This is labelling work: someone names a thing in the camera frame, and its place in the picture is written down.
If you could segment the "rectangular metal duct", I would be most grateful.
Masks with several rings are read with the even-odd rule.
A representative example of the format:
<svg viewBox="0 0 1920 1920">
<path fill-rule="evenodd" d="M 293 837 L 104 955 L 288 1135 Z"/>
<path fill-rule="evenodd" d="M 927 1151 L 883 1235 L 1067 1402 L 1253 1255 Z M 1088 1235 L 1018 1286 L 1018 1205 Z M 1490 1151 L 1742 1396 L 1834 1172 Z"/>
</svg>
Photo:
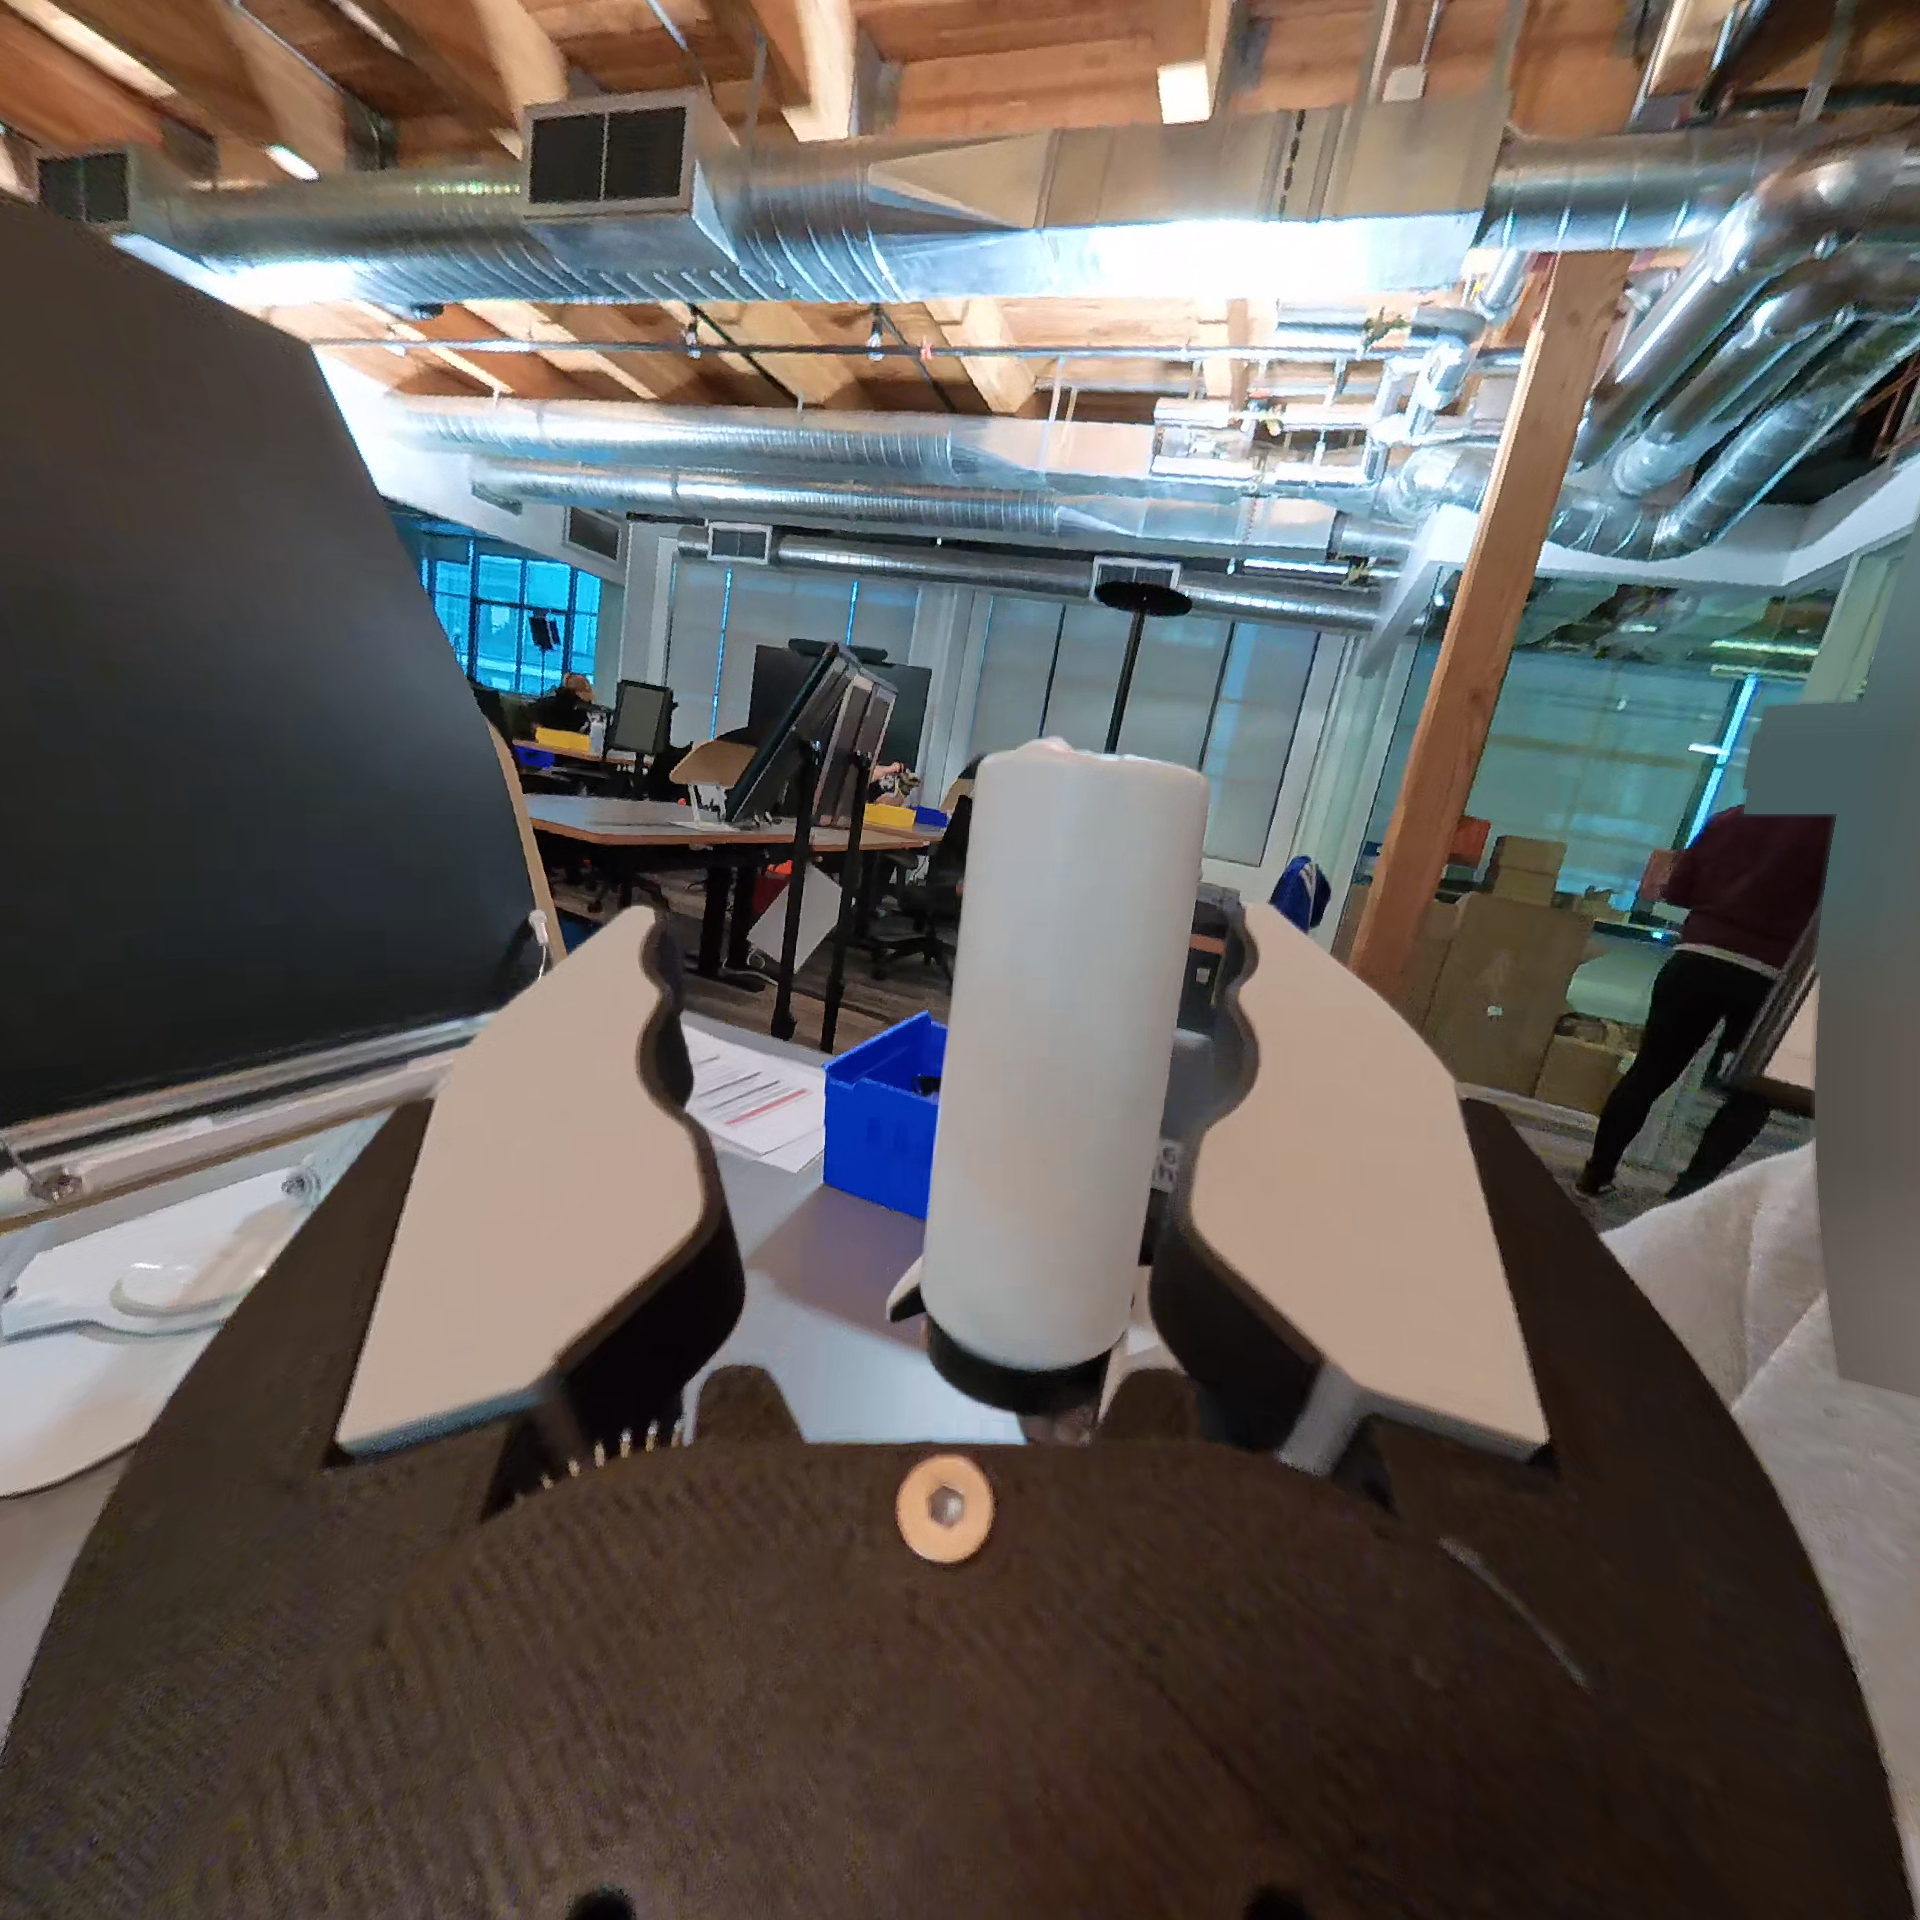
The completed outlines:
<svg viewBox="0 0 1920 1920">
<path fill-rule="evenodd" d="M 869 161 L 869 197 L 990 233 L 1179 219 L 1279 223 L 1480 215 L 1503 109 L 1480 100 L 1230 114 L 996 135 Z"/>
</svg>

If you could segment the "black floor lamp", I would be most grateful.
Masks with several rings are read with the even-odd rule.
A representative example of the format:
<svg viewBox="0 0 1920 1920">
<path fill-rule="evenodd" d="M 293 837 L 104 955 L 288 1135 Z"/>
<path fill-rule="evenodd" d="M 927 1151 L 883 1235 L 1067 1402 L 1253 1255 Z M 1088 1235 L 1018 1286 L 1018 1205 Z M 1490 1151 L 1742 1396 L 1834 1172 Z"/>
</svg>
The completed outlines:
<svg viewBox="0 0 1920 1920">
<path fill-rule="evenodd" d="M 1104 754 L 1115 757 L 1120 753 L 1124 714 L 1133 693 L 1139 659 L 1144 642 L 1144 626 L 1152 620 L 1187 618 L 1192 611 L 1192 602 L 1173 578 L 1162 578 L 1158 573 L 1144 578 L 1136 566 L 1123 566 L 1120 572 L 1098 570 L 1093 580 L 1093 596 L 1099 606 L 1115 612 L 1124 612 L 1130 618 L 1118 683 L 1110 700 L 1110 715 L 1101 746 Z"/>
</svg>

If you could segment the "printed instruction sheet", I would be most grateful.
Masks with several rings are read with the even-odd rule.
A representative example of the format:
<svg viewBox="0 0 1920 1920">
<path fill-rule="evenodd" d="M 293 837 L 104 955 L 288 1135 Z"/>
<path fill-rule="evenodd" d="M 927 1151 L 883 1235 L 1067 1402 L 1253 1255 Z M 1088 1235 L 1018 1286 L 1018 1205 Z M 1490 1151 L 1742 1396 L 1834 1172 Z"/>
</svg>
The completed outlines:
<svg viewBox="0 0 1920 1920">
<path fill-rule="evenodd" d="M 824 1069 L 696 1023 L 684 1026 L 693 1083 L 686 1113 L 717 1150 L 783 1172 L 824 1151 Z"/>
</svg>

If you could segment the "silver pipe bundle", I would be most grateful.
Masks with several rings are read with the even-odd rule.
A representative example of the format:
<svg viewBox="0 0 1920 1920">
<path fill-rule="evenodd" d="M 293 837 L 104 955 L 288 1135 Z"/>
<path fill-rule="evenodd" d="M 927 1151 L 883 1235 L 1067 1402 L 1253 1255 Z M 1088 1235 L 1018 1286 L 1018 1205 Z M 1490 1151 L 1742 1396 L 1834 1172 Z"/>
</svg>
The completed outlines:
<svg viewBox="0 0 1920 1920">
<path fill-rule="evenodd" d="M 1718 539 L 1916 351 L 1916 132 L 1749 189 L 1598 385 L 1550 541 L 1677 561 Z"/>
</svg>

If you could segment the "black office chair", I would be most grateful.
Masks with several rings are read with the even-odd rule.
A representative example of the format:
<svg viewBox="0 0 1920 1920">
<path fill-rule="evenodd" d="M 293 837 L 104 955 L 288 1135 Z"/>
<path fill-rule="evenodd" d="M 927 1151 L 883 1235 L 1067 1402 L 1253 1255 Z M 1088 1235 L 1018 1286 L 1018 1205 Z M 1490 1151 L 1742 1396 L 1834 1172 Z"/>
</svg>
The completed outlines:
<svg viewBox="0 0 1920 1920">
<path fill-rule="evenodd" d="M 940 844 L 927 853 L 924 873 L 909 881 L 895 899 L 902 927 L 877 931 L 869 938 L 871 975 L 875 980 L 906 964 L 920 964 L 934 970 L 944 983 L 952 983 L 952 938 L 962 914 L 974 785 L 980 761 L 982 757 L 975 754 L 962 769 L 949 794 L 949 820 Z"/>
</svg>

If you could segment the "blue plastic bin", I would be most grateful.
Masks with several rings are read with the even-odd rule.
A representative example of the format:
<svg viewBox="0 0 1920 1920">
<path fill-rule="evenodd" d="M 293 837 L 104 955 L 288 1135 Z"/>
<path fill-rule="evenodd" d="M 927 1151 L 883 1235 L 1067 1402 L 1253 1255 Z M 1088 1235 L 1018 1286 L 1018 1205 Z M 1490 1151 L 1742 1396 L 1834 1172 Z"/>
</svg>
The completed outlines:
<svg viewBox="0 0 1920 1920">
<path fill-rule="evenodd" d="M 823 1183 L 925 1219 L 944 1054 L 944 1023 L 917 1013 L 828 1062 Z"/>
</svg>

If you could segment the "long silver spiral duct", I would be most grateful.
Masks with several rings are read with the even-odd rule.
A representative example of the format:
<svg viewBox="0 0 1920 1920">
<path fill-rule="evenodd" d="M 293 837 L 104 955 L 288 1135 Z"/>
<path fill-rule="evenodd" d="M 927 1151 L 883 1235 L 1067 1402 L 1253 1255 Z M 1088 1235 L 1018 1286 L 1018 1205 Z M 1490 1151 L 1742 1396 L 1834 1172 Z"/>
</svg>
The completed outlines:
<svg viewBox="0 0 1920 1920">
<path fill-rule="evenodd" d="M 455 461 L 491 500 L 632 522 L 1055 549 L 1346 596 L 1413 553 L 1372 487 L 1192 473 L 1152 426 L 398 395 L 368 437 Z"/>
</svg>

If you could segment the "person's grey hoodie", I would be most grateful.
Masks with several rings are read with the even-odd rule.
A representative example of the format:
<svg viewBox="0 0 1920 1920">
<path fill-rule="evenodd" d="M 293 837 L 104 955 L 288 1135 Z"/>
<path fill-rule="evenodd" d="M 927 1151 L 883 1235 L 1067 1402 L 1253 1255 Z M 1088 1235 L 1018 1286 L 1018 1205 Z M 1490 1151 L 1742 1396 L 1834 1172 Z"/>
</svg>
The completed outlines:
<svg viewBox="0 0 1920 1920">
<path fill-rule="evenodd" d="M 1918 1403 L 1840 1377 L 1811 1142 L 1605 1235 L 1734 1418 L 1840 1623 L 1918 1869 Z"/>
</svg>

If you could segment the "white bottle with black lid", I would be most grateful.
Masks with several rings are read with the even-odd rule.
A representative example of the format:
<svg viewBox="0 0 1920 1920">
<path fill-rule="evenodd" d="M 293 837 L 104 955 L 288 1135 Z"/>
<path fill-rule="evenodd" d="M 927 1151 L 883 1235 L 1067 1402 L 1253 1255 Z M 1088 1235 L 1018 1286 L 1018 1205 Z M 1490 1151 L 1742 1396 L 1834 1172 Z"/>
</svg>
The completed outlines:
<svg viewBox="0 0 1920 1920">
<path fill-rule="evenodd" d="M 917 1285 L 934 1371 L 990 1407 L 1093 1403 L 1130 1331 L 1206 823 L 1164 759 L 975 769 Z"/>
</svg>

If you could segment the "wooden post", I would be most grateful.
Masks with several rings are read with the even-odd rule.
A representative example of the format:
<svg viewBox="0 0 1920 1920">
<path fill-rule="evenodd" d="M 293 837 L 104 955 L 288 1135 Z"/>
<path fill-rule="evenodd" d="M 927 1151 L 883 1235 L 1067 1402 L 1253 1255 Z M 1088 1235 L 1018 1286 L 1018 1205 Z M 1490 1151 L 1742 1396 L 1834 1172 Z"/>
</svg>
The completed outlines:
<svg viewBox="0 0 1920 1920">
<path fill-rule="evenodd" d="M 1468 806 L 1632 260 L 1632 251 L 1562 253 L 1527 338 L 1518 393 L 1479 500 L 1471 550 L 1349 955 L 1351 971 L 1383 998 L 1403 987 Z"/>
</svg>

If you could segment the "beige curved board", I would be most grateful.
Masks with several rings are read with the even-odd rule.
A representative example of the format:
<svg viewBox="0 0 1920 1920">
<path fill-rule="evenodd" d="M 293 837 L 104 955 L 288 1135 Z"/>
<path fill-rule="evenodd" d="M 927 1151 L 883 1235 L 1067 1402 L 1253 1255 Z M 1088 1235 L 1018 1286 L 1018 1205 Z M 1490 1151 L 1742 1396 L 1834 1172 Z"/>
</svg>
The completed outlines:
<svg viewBox="0 0 1920 1920">
<path fill-rule="evenodd" d="M 511 813 L 519 830 L 519 844 L 523 850 L 526 870 L 534 899 L 527 925 L 534 935 L 534 947 L 539 948 L 539 975 L 546 975 L 566 955 L 559 911 L 544 869 L 544 855 L 536 844 L 534 823 L 526 806 L 526 795 L 520 791 L 520 770 L 511 754 L 511 743 L 491 723 L 487 723 L 487 739 L 495 753 L 498 769 L 509 794 Z"/>
</svg>

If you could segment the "large black desk monitor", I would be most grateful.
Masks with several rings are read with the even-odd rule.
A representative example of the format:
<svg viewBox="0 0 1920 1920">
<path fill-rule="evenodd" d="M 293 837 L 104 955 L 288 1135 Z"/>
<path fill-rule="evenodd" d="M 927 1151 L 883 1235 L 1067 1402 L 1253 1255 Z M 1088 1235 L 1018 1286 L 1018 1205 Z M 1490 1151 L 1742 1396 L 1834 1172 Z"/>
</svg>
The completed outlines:
<svg viewBox="0 0 1920 1920">
<path fill-rule="evenodd" d="M 534 908 L 315 357 L 4 201 L 4 1148 L 491 1014 Z"/>
</svg>

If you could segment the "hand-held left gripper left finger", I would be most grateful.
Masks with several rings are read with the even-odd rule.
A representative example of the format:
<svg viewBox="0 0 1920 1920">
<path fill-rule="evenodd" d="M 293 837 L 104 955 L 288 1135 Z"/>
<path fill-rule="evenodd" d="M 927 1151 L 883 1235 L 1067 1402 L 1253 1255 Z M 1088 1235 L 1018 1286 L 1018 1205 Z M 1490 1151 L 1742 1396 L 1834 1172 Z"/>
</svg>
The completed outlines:
<svg viewBox="0 0 1920 1920">
<path fill-rule="evenodd" d="M 495 1423 L 536 1462 L 667 1445 L 746 1308 L 680 989 L 631 908 L 438 1086 L 335 1427 L 372 1461 Z"/>
</svg>

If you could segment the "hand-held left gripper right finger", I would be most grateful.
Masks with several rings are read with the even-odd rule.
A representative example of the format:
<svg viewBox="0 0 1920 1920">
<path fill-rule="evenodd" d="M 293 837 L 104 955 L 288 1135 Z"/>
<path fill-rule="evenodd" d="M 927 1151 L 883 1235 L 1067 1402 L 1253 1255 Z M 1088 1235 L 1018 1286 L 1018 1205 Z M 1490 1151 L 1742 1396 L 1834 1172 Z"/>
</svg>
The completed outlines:
<svg viewBox="0 0 1920 1920">
<path fill-rule="evenodd" d="M 1205 1431 L 1332 1474 L 1372 1422 L 1532 1461 L 1550 1437 L 1456 1082 L 1356 973 L 1246 908 L 1152 1323 Z"/>
</svg>

